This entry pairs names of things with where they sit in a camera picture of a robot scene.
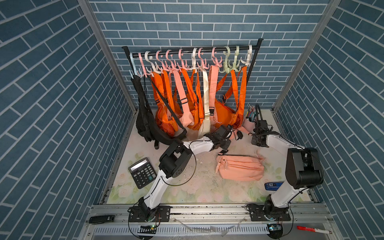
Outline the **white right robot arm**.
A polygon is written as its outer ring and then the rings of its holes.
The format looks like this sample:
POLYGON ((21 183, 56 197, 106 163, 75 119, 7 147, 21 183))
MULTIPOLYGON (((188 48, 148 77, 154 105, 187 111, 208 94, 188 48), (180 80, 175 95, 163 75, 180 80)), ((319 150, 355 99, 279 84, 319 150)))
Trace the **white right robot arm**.
POLYGON ((292 200, 305 190, 314 188, 324 181, 325 170, 315 148, 295 144, 269 127, 267 121, 255 122, 252 144, 258 147, 272 147, 286 158, 286 180, 263 205, 248 204, 246 210, 252 222, 290 221, 289 207, 292 200))

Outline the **bright orange crescent bag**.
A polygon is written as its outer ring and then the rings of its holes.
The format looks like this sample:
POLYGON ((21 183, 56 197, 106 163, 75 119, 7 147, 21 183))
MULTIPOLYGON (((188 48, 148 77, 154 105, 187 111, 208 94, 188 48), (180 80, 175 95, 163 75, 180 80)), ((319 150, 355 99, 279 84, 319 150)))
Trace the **bright orange crescent bag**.
POLYGON ((215 127, 219 127, 221 125, 231 125, 234 129, 237 129, 242 126, 244 120, 245 113, 245 102, 246 102, 246 90, 247 90, 247 66, 241 68, 242 72, 242 83, 241 89, 238 90, 238 80, 237 77, 240 76, 240 73, 236 76, 235 71, 231 71, 231 80, 232 85, 228 89, 228 91, 223 95, 223 102, 219 102, 215 99, 215 110, 217 113, 217 122, 215 123, 215 127), (236 109, 233 110, 227 107, 224 104, 224 101, 228 100, 231 95, 234 95, 236 109))

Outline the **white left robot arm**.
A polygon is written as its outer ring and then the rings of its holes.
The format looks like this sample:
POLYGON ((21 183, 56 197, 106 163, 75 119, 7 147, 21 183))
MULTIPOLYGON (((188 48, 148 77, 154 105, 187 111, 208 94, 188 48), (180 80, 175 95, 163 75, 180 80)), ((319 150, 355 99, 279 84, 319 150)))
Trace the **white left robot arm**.
POLYGON ((190 158, 217 148, 221 148, 222 153, 227 153, 232 130, 231 125, 222 125, 198 140, 174 140, 160 157, 159 172, 151 189, 130 208, 130 221, 150 222, 157 217, 157 210, 166 189, 173 186, 171 181, 185 170, 190 158))

